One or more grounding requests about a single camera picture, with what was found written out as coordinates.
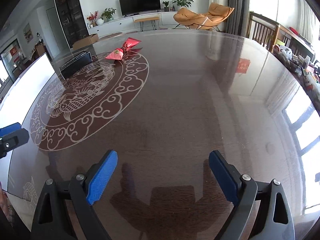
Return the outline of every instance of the wooden railing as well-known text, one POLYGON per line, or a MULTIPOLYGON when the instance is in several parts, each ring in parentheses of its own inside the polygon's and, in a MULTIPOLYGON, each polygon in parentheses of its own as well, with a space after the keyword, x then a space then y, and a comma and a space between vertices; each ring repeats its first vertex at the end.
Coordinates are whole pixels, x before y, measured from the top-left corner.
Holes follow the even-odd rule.
POLYGON ((272 46, 275 44, 274 36, 278 31, 276 28, 278 23, 254 12, 250 12, 249 15, 247 38, 255 40, 267 50, 272 51, 272 46))
POLYGON ((255 40, 270 52, 280 40, 297 56, 305 58, 308 55, 312 60, 315 57, 315 52, 299 36, 278 22, 254 12, 249 13, 247 38, 255 40))

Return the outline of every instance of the gray curtain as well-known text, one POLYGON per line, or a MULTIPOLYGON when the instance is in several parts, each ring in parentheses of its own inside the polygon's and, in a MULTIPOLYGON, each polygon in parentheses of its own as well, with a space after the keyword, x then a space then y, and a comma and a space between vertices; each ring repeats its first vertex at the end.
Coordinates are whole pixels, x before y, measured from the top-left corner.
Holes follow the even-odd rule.
POLYGON ((249 0, 228 0, 228 6, 235 10, 227 20, 226 33, 244 37, 249 20, 249 0))

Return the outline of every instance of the flower vase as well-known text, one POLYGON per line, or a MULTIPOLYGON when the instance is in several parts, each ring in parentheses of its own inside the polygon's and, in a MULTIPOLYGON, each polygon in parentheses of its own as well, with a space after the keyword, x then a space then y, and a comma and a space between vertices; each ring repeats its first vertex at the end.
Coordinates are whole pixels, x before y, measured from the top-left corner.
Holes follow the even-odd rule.
POLYGON ((98 19, 98 20, 96 21, 96 23, 97 23, 97 25, 101 25, 101 24, 104 23, 104 20, 103 20, 102 18, 100 18, 100 19, 98 19))

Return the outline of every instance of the blue gripper pad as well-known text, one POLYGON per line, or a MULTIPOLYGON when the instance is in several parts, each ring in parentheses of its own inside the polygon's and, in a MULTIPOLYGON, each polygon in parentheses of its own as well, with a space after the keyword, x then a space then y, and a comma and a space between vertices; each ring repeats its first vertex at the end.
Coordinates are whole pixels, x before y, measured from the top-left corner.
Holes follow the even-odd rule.
POLYGON ((8 126, 0 129, 0 137, 3 137, 9 133, 12 133, 12 132, 14 132, 16 130, 20 130, 20 129, 21 129, 21 124, 19 124, 18 122, 11 124, 11 125, 8 125, 8 126))
POLYGON ((90 205, 101 198, 117 163, 118 155, 115 151, 111 151, 89 183, 87 201, 90 205))
POLYGON ((229 164, 226 161, 224 164, 216 154, 216 151, 212 151, 209 154, 210 169, 216 177, 224 196, 228 201, 232 202, 233 205, 236 206, 239 203, 239 198, 237 195, 238 187, 225 165, 229 164))

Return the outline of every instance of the black display cabinet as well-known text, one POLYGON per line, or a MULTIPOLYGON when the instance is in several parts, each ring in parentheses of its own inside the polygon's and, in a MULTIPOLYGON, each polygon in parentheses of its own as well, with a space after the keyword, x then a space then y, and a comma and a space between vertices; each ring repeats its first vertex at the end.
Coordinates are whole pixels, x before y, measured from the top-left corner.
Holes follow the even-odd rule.
POLYGON ((69 47, 89 35, 79 0, 55 0, 58 16, 69 47))

